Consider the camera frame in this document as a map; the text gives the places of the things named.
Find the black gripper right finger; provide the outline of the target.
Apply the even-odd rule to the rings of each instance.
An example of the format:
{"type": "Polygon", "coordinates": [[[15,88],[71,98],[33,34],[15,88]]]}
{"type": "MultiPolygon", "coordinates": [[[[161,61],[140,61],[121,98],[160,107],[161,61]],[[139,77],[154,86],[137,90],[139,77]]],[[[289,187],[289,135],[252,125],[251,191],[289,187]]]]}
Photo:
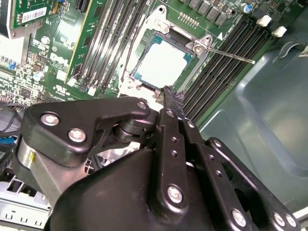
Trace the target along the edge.
{"type": "Polygon", "coordinates": [[[191,207],[179,231],[298,231],[300,223],[219,139],[201,137],[184,116],[177,93],[188,167],[191,207]]]}

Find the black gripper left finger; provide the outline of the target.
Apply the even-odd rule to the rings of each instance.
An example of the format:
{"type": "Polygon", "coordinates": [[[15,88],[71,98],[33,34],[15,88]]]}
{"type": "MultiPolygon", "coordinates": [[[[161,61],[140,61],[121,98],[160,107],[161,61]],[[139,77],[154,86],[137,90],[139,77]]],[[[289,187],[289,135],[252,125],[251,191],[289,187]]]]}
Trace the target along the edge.
{"type": "Polygon", "coordinates": [[[148,203],[182,216],[185,144],[176,95],[168,92],[160,112],[131,96],[33,105],[21,125],[17,159],[54,208],[71,185],[138,150],[157,156],[148,203]]]}

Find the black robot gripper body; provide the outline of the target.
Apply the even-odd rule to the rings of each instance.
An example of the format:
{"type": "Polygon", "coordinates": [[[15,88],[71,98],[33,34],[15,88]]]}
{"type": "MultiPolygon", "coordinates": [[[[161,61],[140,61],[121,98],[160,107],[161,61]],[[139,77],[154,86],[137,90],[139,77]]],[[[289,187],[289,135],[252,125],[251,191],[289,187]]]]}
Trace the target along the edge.
{"type": "Polygon", "coordinates": [[[165,223],[149,207],[156,174],[154,151],[135,151],[71,185],[58,199],[47,231],[226,231],[205,201],[196,171],[183,165],[188,211],[165,223]]]}

